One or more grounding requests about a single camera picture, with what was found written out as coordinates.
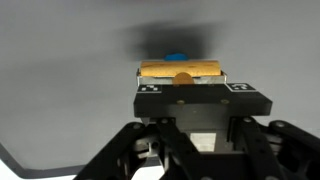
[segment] white surface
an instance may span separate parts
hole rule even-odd
[[[164,174],[161,166],[147,167],[139,169],[132,180],[158,180]],[[34,179],[34,180],[72,180],[75,176],[63,176],[55,178]],[[2,161],[0,161],[1,180],[22,180],[14,174]]]
[[[191,133],[190,140],[198,151],[213,152],[216,142],[216,133]]]
[[[35,179],[35,180],[72,180],[75,176],[63,176],[55,178]],[[0,160],[0,179],[1,180],[22,180],[14,174],[1,160]]]

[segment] blue object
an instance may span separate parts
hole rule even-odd
[[[165,61],[188,61],[188,56],[182,53],[168,54],[164,58]]]

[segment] gray wall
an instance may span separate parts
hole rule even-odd
[[[320,136],[319,7],[318,0],[2,0],[0,142],[27,168],[88,162],[137,120],[135,72],[148,57],[140,45],[156,25],[205,30],[201,55],[220,60],[229,82],[247,82],[274,101],[261,123],[284,119]]]

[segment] black metal bracket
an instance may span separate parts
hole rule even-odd
[[[151,147],[157,149],[166,169],[163,180],[206,177],[223,180],[320,179],[320,175],[315,173],[320,170],[320,140],[316,137],[297,131],[295,126],[284,121],[274,121],[269,127],[264,127],[251,117],[236,117],[231,123],[229,141],[234,143],[234,152],[226,154],[200,153],[189,137],[168,118],[159,118],[148,126],[129,123],[75,179],[131,179],[147,157],[139,159],[139,153],[143,151],[137,148],[136,142],[140,140],[138,144],[147,148],[152,142],[145,138],[150,136],[156,137],[153,142],[157,145]],[[273,148],[275,137],[282,139],[279,141],[281,148]],[[290,168],[290,163],[287,164],[290,160],[283,155],[289,147],[300,158],[297,171]]]

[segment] screw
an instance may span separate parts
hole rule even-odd
[[[230,101],[228,99],[221,99],[222,104],[229,104]]]
[[[162,119],[161,122],[162,122],[163,124],[167,124],[167,123],[168,123],[168,119]]]
[[[244,122],[251,122],[252,120],[250,118],[244,118],[243,121]]]
[[[285,124],[284,124],[283,122],[278,121],[278,122],[276,122],[276,126],[278,126],[278,127],[284,127]]]
[[[205,176],[205,177],[202,177],[201,180],[213,180],[213,179],[211,177]]]
[[[141,124],[136,123],[135,125],[133,125],[133,129],[140,129],[141,128]]]
[[[117,165],[118,165],[118,167],[121,166],[121,161],[120,161],[120,159],[117,160]]]
[[[279,178],[274,176],[267,176],[265,180],[279,180]]]
[[[177,104],[179,104],[179,105],[184,105],[186,102],[184,101],[184,100],[178,100],[177,101]]]

